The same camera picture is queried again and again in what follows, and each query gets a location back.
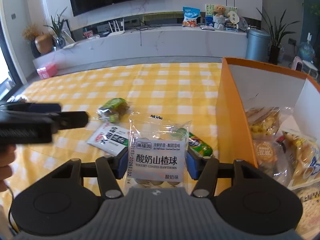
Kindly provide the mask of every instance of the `gray trash can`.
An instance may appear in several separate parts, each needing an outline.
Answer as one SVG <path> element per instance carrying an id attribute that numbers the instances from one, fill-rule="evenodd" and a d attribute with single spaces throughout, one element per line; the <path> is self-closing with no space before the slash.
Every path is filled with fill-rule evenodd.
<path id="1" fill-rule="evenodd" d="M 257 29 L 250 29 L 247 33 L 248 46 L 246 59 L 267 62 L 270 34 Z"/>

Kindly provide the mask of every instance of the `orange box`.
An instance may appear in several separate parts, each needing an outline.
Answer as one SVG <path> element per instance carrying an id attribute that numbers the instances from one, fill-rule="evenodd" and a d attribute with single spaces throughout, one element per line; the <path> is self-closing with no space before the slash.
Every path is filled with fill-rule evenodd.
<path id="1" fill-rule="evenodd" d="M 293 108 L 293 127 L 320 141 L 320 86 L 312 77 L 263 62 L 223 58 L 216 106 L 220 162 L 243 159 L 258 166 L 244 109 L 261 106 Z M 230 183 L 220 179 L 216 193 Z"/>

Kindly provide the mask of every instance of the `dried flower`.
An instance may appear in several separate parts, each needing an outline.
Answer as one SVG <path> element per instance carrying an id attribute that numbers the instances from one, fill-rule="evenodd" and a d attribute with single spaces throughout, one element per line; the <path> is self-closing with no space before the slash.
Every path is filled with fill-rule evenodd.
<path id="1" fill-rule="evenodd" d="M 22 31 L 22 36 L 25 40 L 34 41 L 39 36 L 38 28 L 36 24 L 31 24 Z"/>

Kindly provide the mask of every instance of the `red box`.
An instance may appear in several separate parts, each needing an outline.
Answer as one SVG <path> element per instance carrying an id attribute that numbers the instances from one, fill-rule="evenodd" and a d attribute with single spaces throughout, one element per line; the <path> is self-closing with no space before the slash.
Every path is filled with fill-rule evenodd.
<path id="1" fill-rule="evenodd" d="M 57 65 L 54 63 L 37 69 L 41 79 L 53 77 L 57 73 Z"/>

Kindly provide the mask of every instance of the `white plastic bag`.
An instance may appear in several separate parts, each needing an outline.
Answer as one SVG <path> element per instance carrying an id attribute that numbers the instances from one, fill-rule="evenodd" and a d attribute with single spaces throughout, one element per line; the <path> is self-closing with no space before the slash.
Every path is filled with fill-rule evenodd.
<path id="1" fill-rule="evenodd" d="M 190 122 L 176 124 L 140 113 L 132 113 L 129 119 L 125 187 L 135 183 L 140 187 L 183 186 Z"/>

